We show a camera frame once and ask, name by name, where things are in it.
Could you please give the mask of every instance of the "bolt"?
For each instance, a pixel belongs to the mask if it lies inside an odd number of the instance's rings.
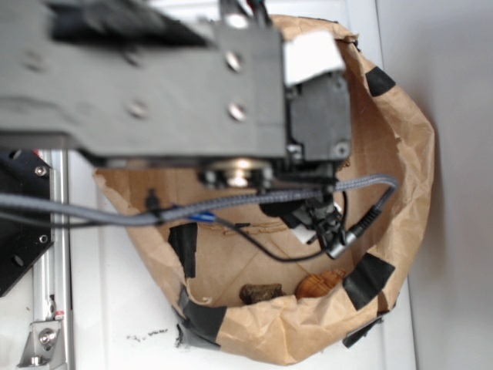
[[[337,143],[335,147],[335,151],[340,158],[344,158],[349,155],[350,152],[349,144],[345,141],[340,141],[339,143]]]
[[[226,62],[228,63],[228,66],[234,72],[240,72],[241,71],[240,57],[237,54],[235,54],[234,52],[227,52],[226,53]]]
[[[46,177],[48,174],[48,170],[44,166],[37,166],[34,170],[34,173],[39,177]]]
[[[46,351],[52,349],[53,345],[55,345],[56,334],[51,329],[45,329],[38,336],[39,343],[43,345],[43,348]]]
[[[133,100],[128,106],[129,113],[138,119],[144,119],[147,117],[148,109],[144,102],[139,100]]]
[[[41,357],[41,356],[31,357],[31,365],[32,366],[40,366],[42,361],[43,361],[43,357]]]
[[[47,334],[41,334],[39,336],[39,341],[41,342],[42,345],[45,345],[46,343],[49,342],[49,335],[47,335]]]
[[[243,106],[237,103],[231,103],[228,107],[228,112],[238,122],[243,122],[247,117]]]
[[[224,19],[226,24],[234,29],[248,28],[248,18],[241,14],[229,14]]]
[[[303,148],[299,144],[289,144],[287,146],[287,152],[293,157],[294,160],[303,159]]]

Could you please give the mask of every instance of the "paper bag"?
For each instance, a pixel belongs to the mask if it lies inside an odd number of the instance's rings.
[[[401,183],[382,215],[340,259],[322,256],[299,264],[269,259],[242,237],[216,224],[165,224],[129,228],[143,262],[186,327],[221,351],[280,365],[299,362],[345,338],[390,311],[418,252],[428,218],[434,174],[434,131],[419,108],[395,82],[357,49],[357,35],[337,23],[274,16],[285,39],[326,29],[337,40],[347,64],[352,113],[350,166],[342,180],[389,173]],[[123,214],[146,211],[149,188],[163,207],[189,204],[244,191],[206,190],[192,170],[98,170],[98,185]],[[384,187],[351,191],[348,225],[380,197]],[[217,211],[272,252],[298,257],[320,250],[302,244],[279,219],[257,205]],[[172,244],[190,245],[192,253]],[[322,298],[293,296],[310,273],[343,268],[348,276]],[[245,306],[245,284],[281,283],[287,295]]]

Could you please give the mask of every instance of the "crumpled brown paper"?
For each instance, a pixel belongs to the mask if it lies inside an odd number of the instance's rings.
[[[394,307],[426,227],[434,175],[434,131],[399,86],[381,96],[371,96],[365,74],[374,64],[357,50],[357,35],[333,22],[282,15],[273,20],[286,39],[326,29],[337,40],[347,64],[353,127],[350,166],[343,168],[339,177],[345,180],[389,173],[401,182],[400,190],[357,245],[337,261],[323,256],[300,264],[280,264],[224,227],[201,224],[196,277],[185,279],[178,257],[166,242],[169,228],[178,223],[129,228],[128,233],[154,280],[178,312],[183,285],[196,303],[229,307],[216,338],[222,351],[288,365],[341,340],[374,319],[378,312]],[[156,189],[163,206],[238,193],[205,190],[192,170],[98,170],[95,178],[123,214],[144,211],[144,199],[151,187]],[[352,191],[347,224],[356,222],[383,191],[384,187],[378,186]],[[264,215],[258,206],[217,213],[234,223],[250,224],[244,230],[279,255],[296,257],[320,248],[318,243],[301,244],[280,220]],[[378,297],[359,311],[341,284],[327,296],[299,301],[287,295],[244,306],[238,297],[245,284],[281,283],[285,292],[293,294],[309,273],[336,268],[351,272],[367,251],[396,268]]]

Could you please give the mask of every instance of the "black metal frame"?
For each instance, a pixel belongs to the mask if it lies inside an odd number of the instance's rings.
[[[0,191],[50,199],[50,167],[31,151],[0,151]],[[48,223],[49,214],[26,214]],[[52,245],[52,231],[0,219],[0,297],[4,297]]]

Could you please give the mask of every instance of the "gray braided cable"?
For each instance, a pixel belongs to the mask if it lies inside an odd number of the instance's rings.
[[[382,198],[378,201],[375,207],[382,209],[385,203],[397,189],[398,182],[393,177],[376,174],[361,177],[354,180],[340,181],[336,184],[336,191],[353,190],[360,187],[369,187],[376,183],[384,183],[389,186],[389,190],[385,192]],[[28,210],[39,213],[67,214],[69,216],[78,217],[84,220],[91,220],[102,224],[113,224],[125,227],[140,227],[154,225],[159,222],[170,222],[187,218],[193,214],[200,214],[208,210],[217,210],[220,208],[237,207],[246,204],[272,204],[286,203],[296,200],[305,200],[313,197],[319,197],[323,193],[321,190],[280,190],[267,194],[242,194],[231,197],[216,198],[203,202],[190,204],[188,206],[163,210],[159,215],[147,213],[138,214],[135,216],[124,216],[104,212],[101,210],[93,210],[86,207],[74,206],[71,204],[56,203],[50,200],[43,200],[34,197],[26,197],[22,195],[14,195],[0,193],[0,207],[10,209]]]

